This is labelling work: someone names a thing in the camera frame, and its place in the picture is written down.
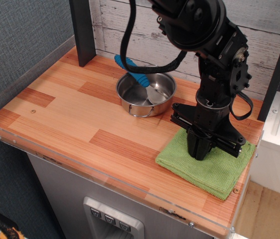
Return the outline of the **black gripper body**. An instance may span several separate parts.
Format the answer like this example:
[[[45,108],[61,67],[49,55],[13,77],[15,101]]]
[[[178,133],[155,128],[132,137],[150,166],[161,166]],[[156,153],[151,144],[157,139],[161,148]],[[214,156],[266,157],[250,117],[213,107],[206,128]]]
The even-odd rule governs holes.
[[[243,145],[246,143],[245,137],[230,122],[228,106],[214,109],[201,104],[191,106],[174,103],[172,109],[171,121],[185,130],[190,127],[200,129],[213,135],[214,142],[219,137],[237,143],[238,138],[243,137]]]

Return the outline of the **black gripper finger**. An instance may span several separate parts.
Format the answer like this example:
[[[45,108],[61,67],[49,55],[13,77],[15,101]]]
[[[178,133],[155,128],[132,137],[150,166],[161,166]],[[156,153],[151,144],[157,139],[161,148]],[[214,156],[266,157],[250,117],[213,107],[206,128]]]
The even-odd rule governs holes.
[[[227,139],[217,137],[215,139],[216,146],[228,154],[238,157],[242,151],[243,137],[239,137],[237,143],[232,143]]]
[[[187,130],[187,150],[189,155],[196,160],[204,160],[215,146],[213,135],[195,127],[190,127]]]

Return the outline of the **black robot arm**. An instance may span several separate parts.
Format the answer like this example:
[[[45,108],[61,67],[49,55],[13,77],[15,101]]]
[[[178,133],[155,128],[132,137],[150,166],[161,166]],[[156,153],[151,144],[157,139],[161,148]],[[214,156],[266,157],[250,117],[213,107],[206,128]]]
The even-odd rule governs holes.
[[[203,160],[215,147],[238,156],[245,137],[230,122],[237,96],[247,100],[247,38],[226,15],[221,0],[154,0],[163,34],[178,49],[198,57],[196,105],[173,104],[172,122],[187,131],[191,157]]]

